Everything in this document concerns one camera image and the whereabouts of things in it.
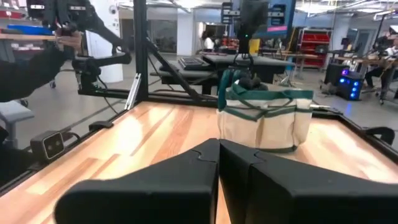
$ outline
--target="keyboard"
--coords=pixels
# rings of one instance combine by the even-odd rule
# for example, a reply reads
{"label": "keyboard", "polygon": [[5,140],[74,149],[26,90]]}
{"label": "keyboard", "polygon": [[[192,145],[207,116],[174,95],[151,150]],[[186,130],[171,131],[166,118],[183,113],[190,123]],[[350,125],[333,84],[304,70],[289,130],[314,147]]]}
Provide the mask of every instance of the keyboard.
{"label": "keyboard", "polygon": [[178,60],[181,67],[186,71],[211,71],[214,70],[209,63],[195,57],[184,57]]}

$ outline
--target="black jacket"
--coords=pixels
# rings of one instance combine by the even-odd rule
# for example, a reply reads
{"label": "black jacket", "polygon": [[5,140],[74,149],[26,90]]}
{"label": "black jacket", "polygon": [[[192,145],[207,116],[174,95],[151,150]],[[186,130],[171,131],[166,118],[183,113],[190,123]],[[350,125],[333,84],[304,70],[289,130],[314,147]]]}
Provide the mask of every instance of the black jacket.
{"label": "black jacket", "polygon": [[33,56],[26,64],[0,61],[0,102],[29,96],[53,80],[65,61],[63,52],[55,47]]}

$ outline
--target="hand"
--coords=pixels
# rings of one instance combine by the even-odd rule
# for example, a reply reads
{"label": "hand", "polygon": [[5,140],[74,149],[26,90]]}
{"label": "hand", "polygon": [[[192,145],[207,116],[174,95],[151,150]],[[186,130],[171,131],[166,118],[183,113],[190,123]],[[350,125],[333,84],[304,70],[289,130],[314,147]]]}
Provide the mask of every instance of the hand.
{"label": "hand", "polygon": [[57,44],[60,50],[64,46],[73,47],[77,52],[81,52],[81,34],[78,31],[72,33],[72,36],[61,36],[60,29],[56,31]]}

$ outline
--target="laboratory room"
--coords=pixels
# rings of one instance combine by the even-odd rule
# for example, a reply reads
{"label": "laboratory room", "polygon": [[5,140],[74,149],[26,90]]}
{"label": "laboratory room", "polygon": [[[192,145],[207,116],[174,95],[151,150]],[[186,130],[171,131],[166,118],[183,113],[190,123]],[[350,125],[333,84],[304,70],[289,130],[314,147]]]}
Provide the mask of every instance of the laboratory room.
{"label": "laboratory room", "polygon": [[0,223],[398,223],[396,9],[0,0]]}

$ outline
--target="canvas tote bag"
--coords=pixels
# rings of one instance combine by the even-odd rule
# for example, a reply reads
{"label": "canvas tote bag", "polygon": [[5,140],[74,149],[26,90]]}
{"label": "canvas tote bag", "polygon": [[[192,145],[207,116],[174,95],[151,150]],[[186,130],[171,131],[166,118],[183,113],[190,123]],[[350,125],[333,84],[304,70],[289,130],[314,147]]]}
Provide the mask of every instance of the canvas tote bag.
{"label": "canvas tote bag", "polygon": [[[305,142],[312,117],[313,91],[265,84],[264,90],[246,90],[225,72],[220,85],[220,138],[269,152],[293,152]],[[224,88],[223,81],[234,81]]]}

